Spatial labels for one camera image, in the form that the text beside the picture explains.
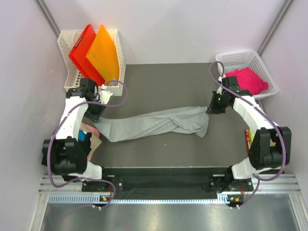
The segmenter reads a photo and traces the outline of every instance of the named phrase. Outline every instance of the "gray cloth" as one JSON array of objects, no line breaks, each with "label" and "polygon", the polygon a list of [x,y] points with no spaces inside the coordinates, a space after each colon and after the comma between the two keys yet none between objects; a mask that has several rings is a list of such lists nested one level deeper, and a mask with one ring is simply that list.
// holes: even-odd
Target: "gray cloth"
[{"label": "gray cloth", "polygon": [[100,118],[95,127],[109,141],[127,141],[166,132],[206,134],[206,107],[183,107],[138,115],[126,119]]}]

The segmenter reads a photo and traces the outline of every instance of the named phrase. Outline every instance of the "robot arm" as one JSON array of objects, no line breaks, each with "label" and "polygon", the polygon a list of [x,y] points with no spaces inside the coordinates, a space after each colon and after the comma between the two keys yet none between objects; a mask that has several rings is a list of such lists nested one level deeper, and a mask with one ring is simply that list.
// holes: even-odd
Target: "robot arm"
[{"label": "robot arm", "polygon": [[[227,169],[225,174],[227,185],[251,178],[253,174],[280,167],[282,164],[282,146],[277,137],[277,132],[272,124],[254,109],[254,107],[257,107],[262,111],[252,94],[248,90],[239,88],[236,77],[219,78],[218,80],[223,86],[236,92],[253,105],[251,106],[242,99],[234,97],[221,87],[218,91],[213,92],[207,113],[225,113],[226,107],[230,106],[240,114],[255,135],[248,157]],[[282,128],[278,125],[277,127],[282,134],[286,148],[287,159],[285,164],[287,165],[290,161],[291,131],[288,127]],[[275,143],[274,146],[270,146],[271,140]]]},{"label": "robot arm", "polygon": [[[98,93],[101,102],[107,104],[113,94],[104,88]],[[61,118],[77,104],[86,101],[95,101],[95,82],[90,79],[81,79],[80,87],[70,89],[66,93],[65,109]],[[51,171],[61,175],[65,181],[75,177],[102,179],[103,167],[87,161],[90,153],[91,133],[79,138],[79,130],[83,116],[92,121],[98,121],[105,107],[94,104],[84,104],[76,108],[64,122],[51,149]],[[42,164],[47,166],[47,150],[50,140],[45,140],[42,147]]]}]

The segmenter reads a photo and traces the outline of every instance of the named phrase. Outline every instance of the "shiny metal surface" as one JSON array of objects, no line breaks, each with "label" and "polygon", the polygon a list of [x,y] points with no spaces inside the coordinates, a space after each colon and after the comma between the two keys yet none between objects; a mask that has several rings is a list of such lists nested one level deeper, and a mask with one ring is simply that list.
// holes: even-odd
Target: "shiny metal surface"
[{"label": "shiny metal surface", "polygon": [[48,204],[41,231],[300,230],[287,194],[256,195],[240,210],[226,205],[110,205],[101,212],[83,207],[59,222],[78,206]]}]

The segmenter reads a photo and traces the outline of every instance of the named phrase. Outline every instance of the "red folder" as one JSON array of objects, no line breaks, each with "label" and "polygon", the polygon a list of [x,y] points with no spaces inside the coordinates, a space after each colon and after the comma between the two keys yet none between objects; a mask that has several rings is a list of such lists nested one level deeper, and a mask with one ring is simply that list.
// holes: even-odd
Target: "red folder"
[{"label": "red folder", "polygon": [[98,86],[105,83],[104,78],[94,68],[94,66],[86,58],[87,52],[90,49],[96,33],[91,24],[87,25],[77,42],[74,44],[68,57],[72,60],[73,64],[81,72],[83,77],[94,80]]}]

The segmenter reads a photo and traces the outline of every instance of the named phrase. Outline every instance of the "basket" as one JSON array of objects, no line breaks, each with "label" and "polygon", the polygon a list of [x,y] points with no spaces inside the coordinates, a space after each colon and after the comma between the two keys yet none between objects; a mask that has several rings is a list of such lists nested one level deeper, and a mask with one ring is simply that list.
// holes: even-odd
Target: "basket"
[{"label": "basket", "polygon": [[[268,82],[269,89],[262,91],[258,95],[254,95],[255,100],[261,100],[265,97],[278,93],[277,85],[275,84],[273,78],[271,77],[269,71],[265,67],[257,52],[252,50],[225,52],[216,55],[216,60],[221,61],[224,64],[225,72],[250,67],[255,73],[260,76],[261,79]],[[218,65],[218,71],[221,75],[221,65]]]},{"label": "basket", "polygon": [[[68,91],[70,88],[76,88],[79,86],[80,79],[83,78],[81,73],[75,67],[73,62],[68,57],[73,45],[81,35],[82,31],[61,31],[59,38],[58,38],[58,45],[60,47],[60,51],[64,58],[64,62],[67,67],[67,79],[65,82],[64,89]],[[125,73],[125,59],[122,51],[121,41],[119,37],[118,30],[108,30],[108,33],[115,43],[117,58],[119,62],[120,68],[120,76],[119,80],[123,83],[124,82],[124,73]],[[111,91],[115,96],[121,96],[123,91],[122,84],[116,84],[114,86],[107,86],[107,90]]]}]

